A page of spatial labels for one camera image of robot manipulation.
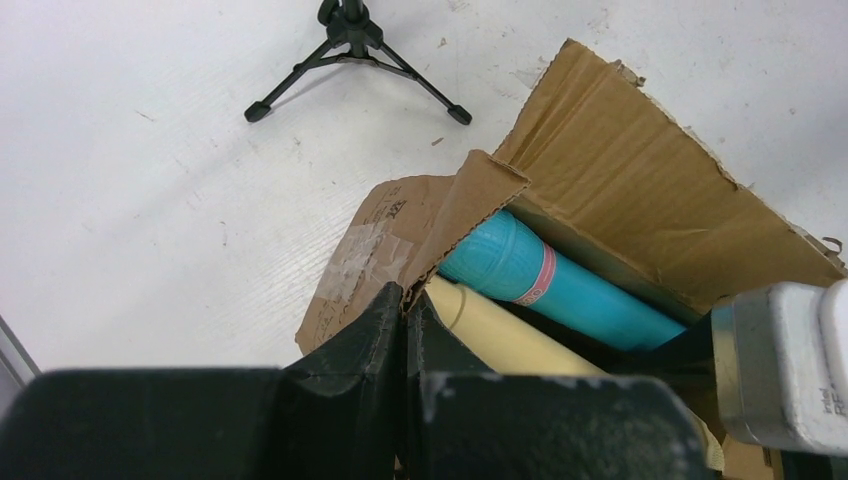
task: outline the beige rolled tube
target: beige rolled tube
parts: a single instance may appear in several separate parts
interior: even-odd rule
[[[609,374],[462,284],[434,276],[426,287],[445,327],[492,370],[504,375],[608,376]],[[724,470],[721,444],[699,427],[707,466]]]

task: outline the white surface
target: white surface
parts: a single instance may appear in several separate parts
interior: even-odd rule
[[[790,220],[848,238],[845,2],[370,0],[473,124],[348,65],[248,125],[321,42],[318,3],[0,0],[0,312],[43,369],[295,360],[368,190],[494,150],[569,36]]]
[[[834,388],[848,398],[848,280],[827,289],[819,307],[824,353]]]

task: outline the pink band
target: pink band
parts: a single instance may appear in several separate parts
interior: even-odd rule
[[[533,283],[530,290],[527,290],[524,295],[518,297],[518,299],[514,300],[513,303],[526,307],[534,304],[536,300],[540,299],[542,295],[548,292],[548,288],[551,286],[551,282],[554,279],[554,272],[556,272],[556,252],[554,252],[554,249],[547,243],[544,245],[545,257],[542,260],[542,269],[539,270],[539,276],[536,277],[536,282]]]

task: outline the tripod stand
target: tripod stand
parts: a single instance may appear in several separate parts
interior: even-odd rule
[[[306,60],[294,66],[289,74],[277,88],[271,91],[264,99],[254,102],[244,112],[244,118],[248,122],[258,122],[271,112],[271,104],[283,93],[313,68],[333,65],[336,63],[361,63],[378,67],[387,72],[400,75],[418,82],[431,95],[436,97],[448,109],[448,114],[462,125],[471,123],[471,114],[461,105],[454,104],[446,96],[433,86],[426,78],[422,77],[406,60],[395,53],[383,42],[383,30],[371,21],[368,9],[362,0],[324,0],[318,10],[318,21],[327,27],[327,40],[312,52]],[[324,57],[331,49],[344,44],[350,45],[350,50],[329,57]],[[377,60],[368,53],[368,48],[374,48],[386,54],[397,66],[389,65]]]

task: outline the cardboard box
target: cardboard box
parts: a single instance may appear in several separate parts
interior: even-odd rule
[[[774,450],[746,445],[727,436],[722,444],[725,480],[780,480],[782,470],[779,454]]]
[[[500,208],[683,322],[764,285],[829,286],[845,276],[826,248],[737,184],[638,89],[642,82],[567,41],[494,155],[470,152],[454,176],[375,187],[297,332],[303,353],[356,319],[385,282],[403,286],[409,304],[454,246]]]

